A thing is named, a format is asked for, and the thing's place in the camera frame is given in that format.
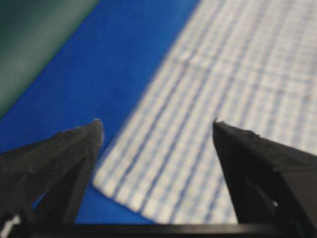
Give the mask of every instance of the blue fabric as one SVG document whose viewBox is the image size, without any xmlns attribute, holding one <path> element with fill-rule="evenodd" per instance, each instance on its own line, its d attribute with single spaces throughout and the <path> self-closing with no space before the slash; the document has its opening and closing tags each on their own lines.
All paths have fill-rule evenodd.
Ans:
<svg viewBox="0 0 317 238">
<path fill-rule="evenodd" d="M 103 151 L 135 107 L 197 2 L 101 1 L 0 120 L 0 152 L 95 118 L 104 123 Z M 151 223 L 91 185 L 77 222 Z"/>
</svg>

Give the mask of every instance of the white plaid fabric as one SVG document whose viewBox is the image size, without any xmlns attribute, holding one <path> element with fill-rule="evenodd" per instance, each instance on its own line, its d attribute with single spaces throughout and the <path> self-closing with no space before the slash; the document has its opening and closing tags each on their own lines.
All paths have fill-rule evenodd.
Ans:
<svg viewBox="0 0 317 238">
<path fill-rule="evenodd" d="M 317 153 L 317 1 L 204 0 L 94 185 L 158 223 L 234 223 L 215 118 Z"/>
</svg>

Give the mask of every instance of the dark green surface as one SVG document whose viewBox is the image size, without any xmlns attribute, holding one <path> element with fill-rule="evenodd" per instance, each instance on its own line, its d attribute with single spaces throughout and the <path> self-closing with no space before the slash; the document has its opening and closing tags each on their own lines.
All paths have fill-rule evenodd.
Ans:
<svg viewBox="0 0 317 238">
<path fill-rule="evenodd" d="M 97 3 L 98 0 L 1 1 L 0 118 Z"/>
</svg>

